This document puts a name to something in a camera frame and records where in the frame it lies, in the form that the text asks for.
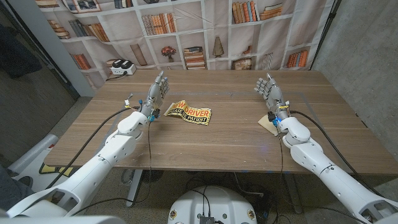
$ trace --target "concrete wall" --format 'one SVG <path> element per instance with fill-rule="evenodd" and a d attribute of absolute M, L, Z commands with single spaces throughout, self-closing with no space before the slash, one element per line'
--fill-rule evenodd
<path fill-rule="evenodd" d="M 398 161 L 398 1 L 343 0 L 321 71 Z"/>

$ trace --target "white device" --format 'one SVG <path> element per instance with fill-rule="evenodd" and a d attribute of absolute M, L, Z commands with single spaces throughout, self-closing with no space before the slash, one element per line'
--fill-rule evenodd
<path fill-rule="evenodd" d="M 124 72 L 127 72 L 126 75 L 133 75 L 136 72 L 137 68 L 132 62 L 128 60 L 117 60 L 112 64 L 111 71 L 113 75 L 123 75 Z"/>

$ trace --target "potted plant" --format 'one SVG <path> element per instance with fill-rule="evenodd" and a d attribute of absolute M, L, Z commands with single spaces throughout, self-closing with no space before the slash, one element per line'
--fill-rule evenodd
<path fill-rule="evenodd" d="M 169 62 L 174 62 L 174 59 L 172 58 L 172 55 L 175 54 L 177 51 L 170 47 L 166 46 L 162 49 L 162 55 L 163 56 L 168 56 L 169 57 Z"/>

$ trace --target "wooden table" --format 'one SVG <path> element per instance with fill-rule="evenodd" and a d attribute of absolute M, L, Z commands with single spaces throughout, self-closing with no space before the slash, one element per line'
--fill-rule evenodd
<path fill-rule="evenodd" d="M 159 70 L 139 70 L 133 76 L 106 82 L 68 131 L 46 157 L 51 166 L 64 166 L 72 159 L 92 132 L 109 115 L 120 110 L 130 92 L 132 105 L 144 99 Z M 290 109 L 301 111 L 326 129 L 347 161 L 360 174 L 398 174 L 398 163 L 383 148 L 373 133 L 356 117 L 328 80 L 320 73 L 270 72 L 282 88 Z M 264 99 L 254 92 L 258 78 L 266 72 L 252 70 L 166 70 L 170 91 L 161 113 L 173 102 L 185 100 L 194 108 L 211 108 L 208 126 L 193 124 L 176 116 L 161 116 L 150 126 L 152 168 L 160 170 L 205 170 L 238 172 L 279 172 L 280 146 L 257 122 L 268 111 Z M 112 119 L 87 145 L 73 164 L 82 166 L 111 133 Z M 296 114 L 325 154 L 342 168 L 341 159 L 322 133 L 307 119 Z M 307 172 L 296 164 L 289 149 L 283 146 L 284 171 Z M 147 131 L 136 150 L 117 166 L 149 169 Z"/>

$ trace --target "bookshelf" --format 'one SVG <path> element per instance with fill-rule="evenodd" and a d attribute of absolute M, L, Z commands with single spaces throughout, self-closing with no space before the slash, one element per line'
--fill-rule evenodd
<path fill-rule="evenodd" d="M 328 16 L 333 4 L 333 0 L 254 0 L 259 10 L 282 2 L 281 16 L 235 24 L 232 3 L 236 0 L 160 0 L 154 4 L 132 0 L 133 7 L 122 9 L 115 9 L 113 1 L 98 1 L 102 11 L 82 14 L 70 13 L 61 0 L 57 1 L 60 7 L 40 10 L 47 19 L 57 21 L 69 31 L 71 38 L 60 41 L 69 53 L 86 56 L 92 68 L 81 72 L 91 79 L 90 85 L 93 83 L 94 89 L 108 78 L 109 68 L 105 61 L 109 59 L 131 60 L 138 69 L 186 69 L 183 49 L 193 46 L 203 47 L 208 69 L 230 69 L 233 60 L 252 58 L 252 69 L 260 70 L 263 56 L 269 53 L 273 53 L 272 68 L 276 70 L 309 69 L 312 60 L 305 67 L 287 68 L 285 64 L 290 54 L 302 49 L 308 49 L 308 58 L 315 54 L 324 25 L 319 26 L 319 23 Z M 316 14 L 320 21 L 313 22 L 308 11 Z M 142 16 L 159 13 L 174 13 L 178 32 L 147 35 Z M 78 19 L 82 24 L 101 23 L 110 41 L 102 42 L 92 36 L 77 37 L 68 23 L 72 19 Z M 221 58 L 212 55 L 217 36 L 224 49 Z M 147 61 L 146 66 L 138 64 L 130 48 L 133 44 L 139 44 Z M 160 53 L 161 48 L 167 45 L 177 50 L 171 63 Z M 252 46 L 251 53 L 243 54 L 248 45 Z"/>

